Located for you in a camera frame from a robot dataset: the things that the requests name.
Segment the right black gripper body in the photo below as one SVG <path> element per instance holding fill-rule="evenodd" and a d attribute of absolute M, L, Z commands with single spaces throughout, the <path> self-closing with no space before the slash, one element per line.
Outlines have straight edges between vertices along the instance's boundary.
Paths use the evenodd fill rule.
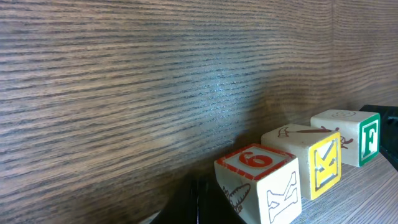
<path fill-rule="evenodd" d="M 398 129 L 396 106 L 364 105 L 360 111 L 375 112 L 381 116 L 380 152 L 397 170 Z"/>

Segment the yellow letter K block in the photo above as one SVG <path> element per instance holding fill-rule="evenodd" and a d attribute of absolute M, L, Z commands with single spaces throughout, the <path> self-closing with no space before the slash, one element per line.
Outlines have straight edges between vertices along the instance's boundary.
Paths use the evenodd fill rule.
<path fill-rule="evenodd" d="M 261 136 L 261 144 L 298 158 L 301 194 L 315 200 L 341 179 L 338 131 L 286 124 Z"/>

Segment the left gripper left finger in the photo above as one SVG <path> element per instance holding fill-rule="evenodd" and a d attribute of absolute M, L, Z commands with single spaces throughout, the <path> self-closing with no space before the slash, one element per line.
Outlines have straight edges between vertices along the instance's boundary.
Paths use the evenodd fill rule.
<path fill-rule="evenodd" d="M 150 224 L 196 224 L 197 213 L 198 182 L 188 175 Z"/>

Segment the white block blue side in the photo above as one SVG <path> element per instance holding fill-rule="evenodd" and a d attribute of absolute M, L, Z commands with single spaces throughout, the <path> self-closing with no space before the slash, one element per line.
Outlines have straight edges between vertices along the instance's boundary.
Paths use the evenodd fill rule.
<path fill-rule="evenodd" d="M 214 161 L 218 185 L 246 223 L 285 224 L 302 212 L 299 160 L 250 144 Z"/>

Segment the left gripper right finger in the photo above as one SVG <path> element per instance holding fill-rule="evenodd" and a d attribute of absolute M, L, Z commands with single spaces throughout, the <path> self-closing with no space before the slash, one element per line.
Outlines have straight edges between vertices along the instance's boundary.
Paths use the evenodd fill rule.
<path fill-rule="evenodd" d="M 211 175 L 201 176 L 198 180 L 198 223 L 246 223 L 234 211 L 215 178 Z"/>

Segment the green letter F block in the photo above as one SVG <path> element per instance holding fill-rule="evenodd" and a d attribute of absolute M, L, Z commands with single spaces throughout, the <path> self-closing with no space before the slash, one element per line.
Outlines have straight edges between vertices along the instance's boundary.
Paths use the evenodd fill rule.
<path fill-rule="evenodd" d="M 326 110 L 310 118 L 312 127 L 340 133 L 341 161 L 362 167 L 379 154 L 381 116 L 379 113 Z"/>

